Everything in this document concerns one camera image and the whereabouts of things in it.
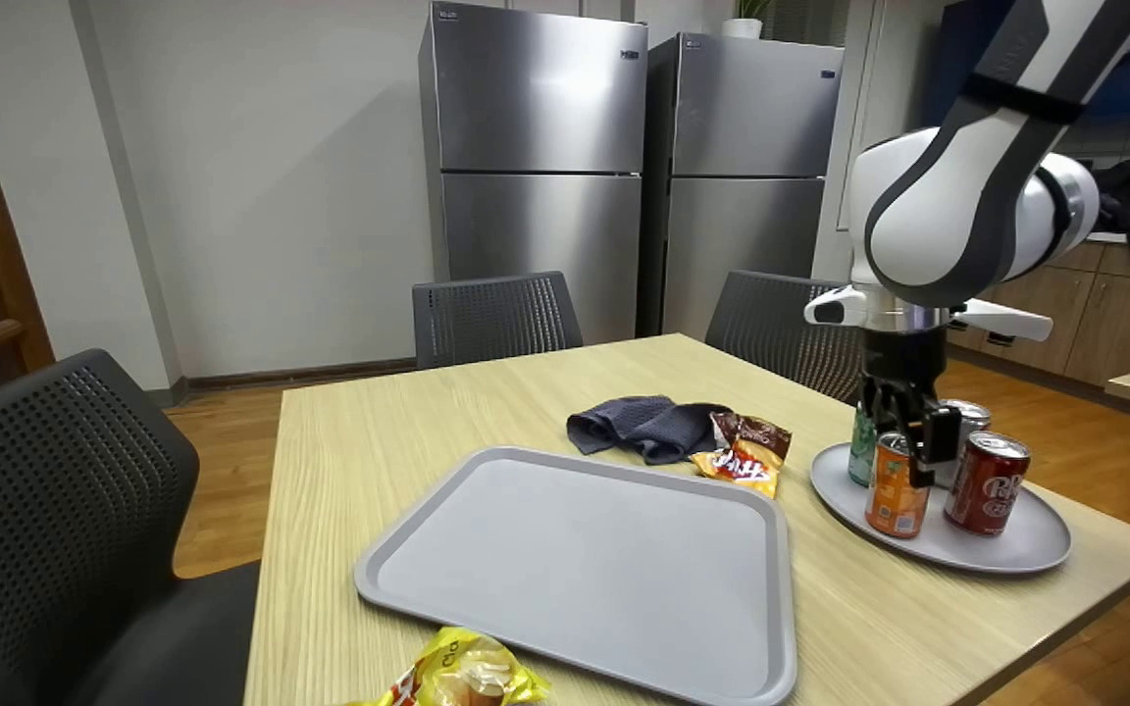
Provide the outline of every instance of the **gray chair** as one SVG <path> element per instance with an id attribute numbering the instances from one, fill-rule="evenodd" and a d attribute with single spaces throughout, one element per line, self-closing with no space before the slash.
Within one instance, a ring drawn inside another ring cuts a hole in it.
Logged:
<path id="1" fill-rule="evenodd" d="M 172 578 L 195 468 L 107 352 L 0 388 L 0 706 L 242 702 L 260 563 Z"/>
<path id="2" fill-rule="evenodd" d="M 582 345 L 560 271 L 413 286 L 414 366 L 461 366 Z"/>
<path id="3" fill-rule="evenodd" d="M 731 271 L 705 340 L 834 399 L 855 399 L 866 374 L 866 335 L 807 325 L 803 302 L 833 282 Z"/>

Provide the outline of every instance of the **black cloth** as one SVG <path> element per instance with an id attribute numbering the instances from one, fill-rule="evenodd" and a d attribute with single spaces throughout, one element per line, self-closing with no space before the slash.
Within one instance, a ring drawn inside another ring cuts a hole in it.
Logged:
<path id="1" fill-rule="evenodd" d="M 565 435 L 582 454 L 608 448 L 645 454 L 647 468 L 677 464 L 713 448 L 711 410 L 720 405 L 675 405 L 669 397 L 618 397 L 565 418 Z"/>

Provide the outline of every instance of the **snack bag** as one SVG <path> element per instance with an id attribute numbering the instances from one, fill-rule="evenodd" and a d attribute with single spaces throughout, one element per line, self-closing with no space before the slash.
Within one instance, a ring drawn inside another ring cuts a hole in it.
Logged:
<path id="1" fill-rule="evenodd" d="M 775 476 L 790 459 L 792 430 L 736 410 L 711 410 L 711 425 L 719 452 L 689 454 L 694 472 L 775 499 Z"/>
<path id="2" fill-rule="evenodd" d="M 533 706 L 545 691 L 501 644 L 444 626 L 395 688 L 357 706 Z"/>

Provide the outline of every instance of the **gray tray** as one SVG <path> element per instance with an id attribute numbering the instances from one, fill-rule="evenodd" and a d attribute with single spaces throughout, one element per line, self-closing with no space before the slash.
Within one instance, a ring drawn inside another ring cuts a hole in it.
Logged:
<path id="1" fill-rule="evenodd" d="M 928 489 L 926 503 L 926 523 L 920 533 L 910 541 L 888 536 L 866 524 L 866 486 L 852 481 L 846 476 L 846 442 L 828 448 L 813 459 L 813 489 L 815 499 L 855 533 L 928 561 L 928 563 L 951 563 L 951 570 L 969 570 L 969 574 L 1004 574 L 1004 578 L 1025 578 L 1025 574 L 1049 574 L 1058 570 L 1072 553 L 1072 531 L 1066 523 L 1032 489 L 1019 489 L 1004 533 L 1000 536 L 979 536 L 964 533 L 960 524 L 944 523 L 944 499 L 951 489 Z"/>
<path id="2" fill-rule="evenodd" d="M 682 702 L 765 706 L 796 688 L 790 531 L 720 481 L 493 448 L 353 582 L 378 609 Z"/>

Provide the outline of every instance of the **red can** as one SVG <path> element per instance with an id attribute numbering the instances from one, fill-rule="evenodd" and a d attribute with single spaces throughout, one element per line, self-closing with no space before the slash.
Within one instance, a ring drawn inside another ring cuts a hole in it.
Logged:
<path id="1" fill-rule="evenodd" d="M 1032 454 L 1025 442 L 991 430 L 974 430 L 964 438 L 964 464 L 958 476 L 958 489 L 944 503 L 944 518 L 969 533 L 996 536 L 1007 523 L 1011 503 L 1019 499 L 1029 464 Z"/>

